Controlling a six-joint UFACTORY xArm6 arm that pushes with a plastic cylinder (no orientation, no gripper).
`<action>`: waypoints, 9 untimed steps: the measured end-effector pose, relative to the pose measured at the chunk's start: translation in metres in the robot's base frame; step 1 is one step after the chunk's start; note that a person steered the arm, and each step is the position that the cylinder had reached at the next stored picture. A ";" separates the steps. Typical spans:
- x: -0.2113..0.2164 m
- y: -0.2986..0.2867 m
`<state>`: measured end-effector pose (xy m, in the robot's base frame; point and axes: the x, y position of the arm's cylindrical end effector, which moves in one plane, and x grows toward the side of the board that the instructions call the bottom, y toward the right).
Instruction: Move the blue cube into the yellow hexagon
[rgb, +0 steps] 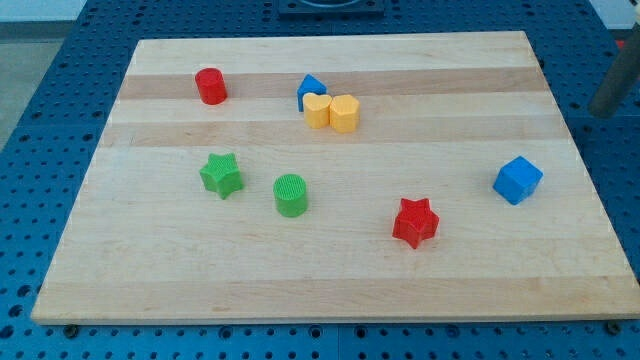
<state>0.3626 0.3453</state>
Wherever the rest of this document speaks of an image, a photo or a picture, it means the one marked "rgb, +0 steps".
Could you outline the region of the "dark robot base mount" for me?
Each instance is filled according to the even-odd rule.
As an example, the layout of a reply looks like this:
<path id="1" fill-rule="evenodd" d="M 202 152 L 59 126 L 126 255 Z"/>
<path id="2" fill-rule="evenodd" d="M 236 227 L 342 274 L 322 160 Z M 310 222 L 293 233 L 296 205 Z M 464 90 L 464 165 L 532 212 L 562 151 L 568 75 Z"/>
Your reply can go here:
<path id="1" fill-rule="evenodd" d="M 384 0 L 276 0 L 280 17 L 383 15 Z"/>

